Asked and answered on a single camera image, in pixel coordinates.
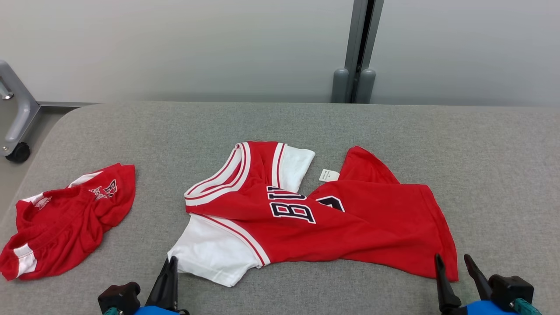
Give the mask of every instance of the red and white jersey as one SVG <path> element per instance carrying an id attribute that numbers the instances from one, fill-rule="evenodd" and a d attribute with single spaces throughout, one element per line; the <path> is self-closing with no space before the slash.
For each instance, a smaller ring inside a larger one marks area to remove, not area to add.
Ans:
<path id="1" fill-rule="evenodd" d="M 134 192 L 134 165 L 115 164 L 18 201 L 17 234 L 0 254 L 0 272 L 31 280 L 76 267 L 127 215 Z"/>
<path id="2" fill-rule="evenodd" d="M 342 258 L 435 278 L 440 253 L 458 281 L 455 244 L 427 186 L 400 184 L 354 147 L 337 181 L 303 196 L 314 155 L 277 142 L 237 144 L 220 171 L 185 193 L 190 221 L 168 252 L 179 271 L 233 286 L 253 267 Z"/>

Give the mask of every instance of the clothing tag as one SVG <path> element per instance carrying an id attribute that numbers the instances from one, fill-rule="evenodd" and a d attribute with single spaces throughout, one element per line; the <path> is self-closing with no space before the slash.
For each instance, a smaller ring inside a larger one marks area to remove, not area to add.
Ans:
<path id="1" fill-rule="evenodd" d="M 340 174 L 338 172 L 335 172 L 333 170 L 323 169 L 323 172 L 321 172 L 321 176 L 319 177 L 319 180 L 322 182 L 333 182 L 335 180 L 338 180 L 339 176 Z"/>

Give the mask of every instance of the caster wheel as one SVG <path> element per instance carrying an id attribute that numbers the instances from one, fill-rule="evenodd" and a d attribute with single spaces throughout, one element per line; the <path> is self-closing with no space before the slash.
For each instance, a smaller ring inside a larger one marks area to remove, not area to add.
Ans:
<path id="1" fill-rule="evenodd" d="M 31 150 L 29 149 L 27 143 L 20 142 L 13 149 L 12 153 L 6 156 L 6 159 L 14 163 L 23 163 L 27 161 L 30 155 L 31 155 Z"/>

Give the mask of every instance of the white partition panel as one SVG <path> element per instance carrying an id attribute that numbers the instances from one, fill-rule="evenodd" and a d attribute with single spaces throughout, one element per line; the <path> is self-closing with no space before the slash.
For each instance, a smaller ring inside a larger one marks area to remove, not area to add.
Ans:
<path id="1" fill-rule="evenodd" d="M 560 2 L 385 0 L 378 104 L 560 106 Z"/>
<path id="2" fill-rule="evenodd" d="M 4 1 L 0 59 L 39 101 L 328 102 L 352 1 Z"/>

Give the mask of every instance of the gray fabric surface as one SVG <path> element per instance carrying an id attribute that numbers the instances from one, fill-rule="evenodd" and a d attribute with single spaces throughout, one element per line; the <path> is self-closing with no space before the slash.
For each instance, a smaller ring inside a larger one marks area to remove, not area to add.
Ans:
<path id="1" fill-rule="evenodd" d="M 0 280 L 2 314 L 99 314 L 97 296 L 136 281 L 145 302 L 188 215 L 183 193 L 212 175 L 233 145 L 276 140 L 316 152 L 301 192 L 323 168 L 338 170 L 354 145 L 403 183 L 428 184 L 459 255 L 464 303 L 477 291 L 469 253 L 487 275 L 520 275 L 534 305 L 557 313 L 560 291 L 560 113 L 551 109 L 335 104 L 120 103 L 63 117 L 37 152 L 16 199 L 62 188 L 121 162 L 137 168 L 123 222 L 73 270 L 35 281 Z M 0 242 L 16 231 L 11 207 Z M 233 288 L 179 276 L 191 314 L 436 314 L 434 280 L 353 261 L 279 263 L 250 270 Z"/>

